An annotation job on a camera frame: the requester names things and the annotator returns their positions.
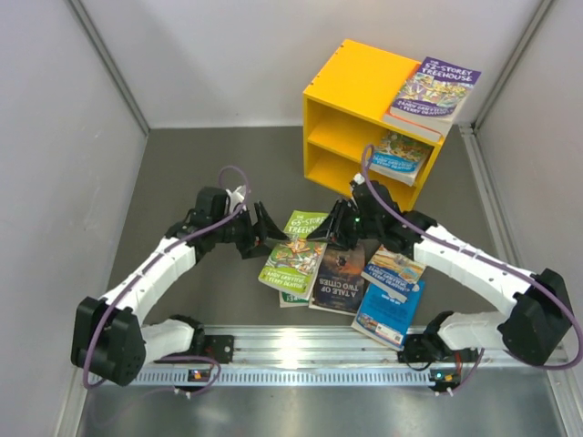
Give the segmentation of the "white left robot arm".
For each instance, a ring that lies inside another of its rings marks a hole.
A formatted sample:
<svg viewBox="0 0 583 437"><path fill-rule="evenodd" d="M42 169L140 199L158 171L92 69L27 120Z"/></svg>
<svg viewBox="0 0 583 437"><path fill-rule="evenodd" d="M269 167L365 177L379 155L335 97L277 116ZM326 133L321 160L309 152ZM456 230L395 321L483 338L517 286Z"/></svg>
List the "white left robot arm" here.
<svg viewBox="0 0 583 437"><path fill-rule="evenodd" d="M158 324L144 320L169 288L218 244L232 244L243 259L270 254L268 241L285 241L261 202L248 210L247 189L203 188L186 217L172 225L156 248L115 288L77 306L71 361L88 379L127 386L148 363L177 356L197 361L206 350L202 327L175 315Z"/></svg>

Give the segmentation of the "purple 52-storey book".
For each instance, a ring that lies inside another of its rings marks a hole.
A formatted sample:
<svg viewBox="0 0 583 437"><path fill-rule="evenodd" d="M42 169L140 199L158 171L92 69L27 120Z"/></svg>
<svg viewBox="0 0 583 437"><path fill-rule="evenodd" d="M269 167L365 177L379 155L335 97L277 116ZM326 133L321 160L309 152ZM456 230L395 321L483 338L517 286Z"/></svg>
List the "purple 52-storey book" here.
<svg viewBox="0 0 583 437"><path fill-rule="evenodd" d="M473 91L482 72L427 56L400 86L387 116L452 119Z"/></svg>

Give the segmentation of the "light green 65-storey book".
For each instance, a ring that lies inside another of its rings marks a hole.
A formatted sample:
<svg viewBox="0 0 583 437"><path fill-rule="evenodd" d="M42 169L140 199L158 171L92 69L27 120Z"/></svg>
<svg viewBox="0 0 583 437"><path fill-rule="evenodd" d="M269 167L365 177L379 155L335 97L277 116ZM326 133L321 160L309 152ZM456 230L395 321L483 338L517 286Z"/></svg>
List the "light green 65-storey book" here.
<svg viewBox="0 0 583 437"><path fill-rule="evenodd" d="M277 291L307 300L312 292L326 244L307 236L327 218L324 212L294 210L283 232L288 241L278 243L263 266L258 280Z"/></svg>

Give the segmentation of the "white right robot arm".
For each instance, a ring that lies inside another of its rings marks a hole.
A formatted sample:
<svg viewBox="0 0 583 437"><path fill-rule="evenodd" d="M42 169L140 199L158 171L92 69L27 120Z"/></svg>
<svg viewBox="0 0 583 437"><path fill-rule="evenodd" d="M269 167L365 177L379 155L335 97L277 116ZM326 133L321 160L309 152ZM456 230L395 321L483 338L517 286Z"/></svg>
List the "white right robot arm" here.
<svg viewBox="0 0 583 437"><path fill-rule="evenodd" d="M376 180L356 176L350 198L336 201L308 238L338 249L375 240L488 301L491 312L444 311L428 325L424 347L436 361L448 360L457 350L478 348L505 351L527 365L547 367L566 334L579 328L560 274L508 265L463 242L434 218L400 210Z"/></svg>

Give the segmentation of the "orange 78-storey book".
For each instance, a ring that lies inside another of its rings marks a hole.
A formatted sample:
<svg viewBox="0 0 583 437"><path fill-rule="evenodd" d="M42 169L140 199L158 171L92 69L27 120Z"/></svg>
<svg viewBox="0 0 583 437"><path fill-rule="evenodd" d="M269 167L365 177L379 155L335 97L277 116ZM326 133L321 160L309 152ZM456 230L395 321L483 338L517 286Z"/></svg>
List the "orange 78-storey book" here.
<svg viewBox="0 0 583 437"><path fill-rule="evenodd" d="M425 142L444 140L450 128L446 122L437 117L424 117L397 109L385 112L382 121L404 135L414 136Z"/></svg>

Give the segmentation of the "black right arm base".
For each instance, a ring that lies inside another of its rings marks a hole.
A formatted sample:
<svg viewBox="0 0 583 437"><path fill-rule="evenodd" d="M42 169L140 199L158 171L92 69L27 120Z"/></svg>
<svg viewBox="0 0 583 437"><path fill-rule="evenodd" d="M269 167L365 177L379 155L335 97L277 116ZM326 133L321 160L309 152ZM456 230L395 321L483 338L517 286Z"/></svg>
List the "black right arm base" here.
<svg viewBox="0 0 583 437"><path fill-rule="evenodd" d="M406 337L404 348L397 352L397 360L414 371L424 371L435 363L475 362L478 354L476 349L469 348L453 351L436 335L411 334Z"/></svg>

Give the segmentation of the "blue 26-storey book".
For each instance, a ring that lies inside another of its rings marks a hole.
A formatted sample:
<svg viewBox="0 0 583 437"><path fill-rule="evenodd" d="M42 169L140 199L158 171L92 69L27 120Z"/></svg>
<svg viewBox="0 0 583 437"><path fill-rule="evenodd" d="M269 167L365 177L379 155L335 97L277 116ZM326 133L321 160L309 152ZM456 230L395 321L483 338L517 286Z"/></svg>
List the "blue 26-storey book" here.
<svg viewBox="0 0 583 437"><path fill-rule="evenodd" d="M411 187L433 148L388 130L374 147L370 170Z"/></svg>

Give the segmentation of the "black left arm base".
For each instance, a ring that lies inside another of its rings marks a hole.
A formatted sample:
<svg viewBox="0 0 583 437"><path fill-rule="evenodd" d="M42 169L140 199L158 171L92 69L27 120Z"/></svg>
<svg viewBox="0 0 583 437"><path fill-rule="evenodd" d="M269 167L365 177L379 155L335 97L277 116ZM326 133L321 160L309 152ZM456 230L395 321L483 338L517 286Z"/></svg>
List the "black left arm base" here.
<svg viewBox="0 0 583 437"><path fill-rule="evenodd" d="M193 340L192 355L212 358L220 364L232 362L235 338L232 335L201 334Z"/></svg>

